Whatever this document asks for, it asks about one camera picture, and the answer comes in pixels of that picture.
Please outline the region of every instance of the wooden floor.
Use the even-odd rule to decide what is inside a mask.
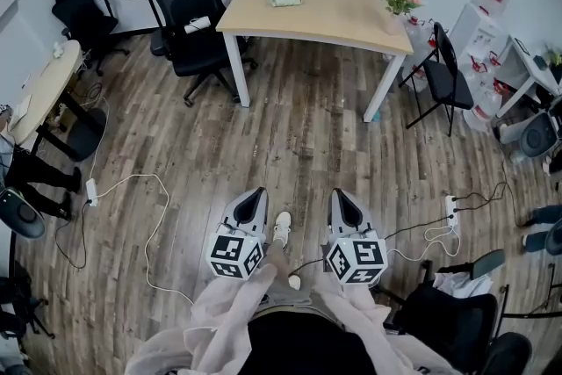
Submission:
[[[442,217],[448,193],[489,196],[504,179],[505,156],[494,138],[471,132],[462,119],[448,138],[443,109],[406,130],[414,115],[406,88],[393,86],[381,108],[381,122],[363,123],[384,73],[379,54],[256,40],[249,53],[260,67],[248,76],[249,109],[232,104],[216,82],[202,87],[195,106],[187,108],[182,96],[192,80],[177,78],[165,59],[150,54],[148,44],[148,37],[133,38],[125,43],[132,50],[128,57],[115,55],[105,64],[99,81],[111,112],[93,176],[98,192],[133,173],[154,172],[162,179],[170,204],[148,252],[151,278],[159,285],[198,296],[213,278],[204,260],[206,237],[224,206],[253,187],[265,186],[270,196],[268,233],[279,212],[292,214],[288,249],[297,267],[321,255],[328,197],[335,187],[362,199],[378,233],[386,236]],[[96,81],[90,74],[79,88],[84,91]],[[100,105],[106,109],[103,101]],[[72,163],[48,144],[45,159],[71,171]],[[90,158],[80,164],[84,178],[91,163]],[[515,218],[560,199],[539,162],[517,167],[506,162],[505,170],[515,194],[515,215],[508,192],[490,206],[462,212],[458,256],[449,258],[434,245],[426,257],[441,267],[504,248],[507,263],[494,273],[494,293],[509,283],[507,310],[526,313],[543,301],[547,264],[553,259],[544,252],[520,253],[522,232],[515,228]],[[62,197],[60,189],[43,189],[53,198]],[[84,196],[76,198],[78,216]],[[25,339],[38,373],[122,373],[127,359],[151,335],[186,323],[188,302],[150,288],[145,279],[145,242],[165,200],[154,179],[133,179],[103,198],[98,208],[86,209],[88,260],[83,270],[70,267],[55,247],[54,231],[64,223],[60,220],[50,220],[39,241],[18,240],[17,258],[32,274],[35,294],[50,301],[42,313],[56,333],[53,341],[33,334]],[[476,206],[479,200],[459,204]],[[59,241],[82,261],[79,217],[59,233]],[[454,253],[458,241],[449,236],[445,242]],[[426,247],[423,228],[398,234],[387,245],[419,257]],[[310,279],[319,269],[318,264],[308,266],[302,274]],[[406,295],[419,275],[419,263],[392,253],[383,282]],[[557,275],[562,279],[562,270]],[[556,307],[552,301],[549,308]],[[534,358],[529,373],[539,373],[562,342],[561,325],[562,320],[505,320],[502,331],[530,338]]]

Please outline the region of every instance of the chair armrest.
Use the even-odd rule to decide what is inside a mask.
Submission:
[[[103,0],[105,2],[105,8],[109,11],[109,15],[113,18],[112,6],[109,5],[109,0]]]

